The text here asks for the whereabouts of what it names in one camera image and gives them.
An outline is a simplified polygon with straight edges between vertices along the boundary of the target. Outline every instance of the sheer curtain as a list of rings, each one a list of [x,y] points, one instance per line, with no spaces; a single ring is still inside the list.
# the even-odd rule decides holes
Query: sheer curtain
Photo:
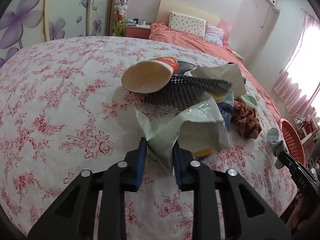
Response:
[[[290,114],[320,111],[320,23],[306,13],[298,44],[273,85]]]

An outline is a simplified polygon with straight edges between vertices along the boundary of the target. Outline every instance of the brown plaid cloth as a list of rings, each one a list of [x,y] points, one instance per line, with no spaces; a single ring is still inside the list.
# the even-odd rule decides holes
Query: brown plaid cloth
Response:
[[[235,99],[231,122],[236,124],[238,133],[243,138],[257,139],[261,132],[259,120],[256,118],[256,109],[247,106],[241,98]]]

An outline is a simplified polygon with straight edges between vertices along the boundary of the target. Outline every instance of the wooden headboard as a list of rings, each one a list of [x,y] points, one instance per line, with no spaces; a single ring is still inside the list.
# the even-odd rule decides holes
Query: wooden headboard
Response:
[[[183,2],[181,0],[161,0],[156,23],[164,22],[168,25],[170,12],[186,14],[204,19],[213,26],[217,26],[221,20],[221,18],[204,10],[190,6],[187,2]]]

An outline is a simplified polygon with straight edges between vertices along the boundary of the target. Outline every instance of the orange laundry basket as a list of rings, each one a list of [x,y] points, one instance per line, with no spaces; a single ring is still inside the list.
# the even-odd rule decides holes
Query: orange laundry basket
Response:
[[[306,158],[300,138],[293,126],[286,119],[279,121],[280,131],[288,147],[289,153],[302,165],[306,165]]]

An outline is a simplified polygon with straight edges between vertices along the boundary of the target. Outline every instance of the mug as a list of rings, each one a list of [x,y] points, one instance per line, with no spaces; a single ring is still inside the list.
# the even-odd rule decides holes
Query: mug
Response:
[[[179,65],[174,57],[142,60],[125,70],[121,83],[134,93],[153,93],[163,88],[178,70]]]
[[[146,20],[139,20],[139,25],[146,25]]]

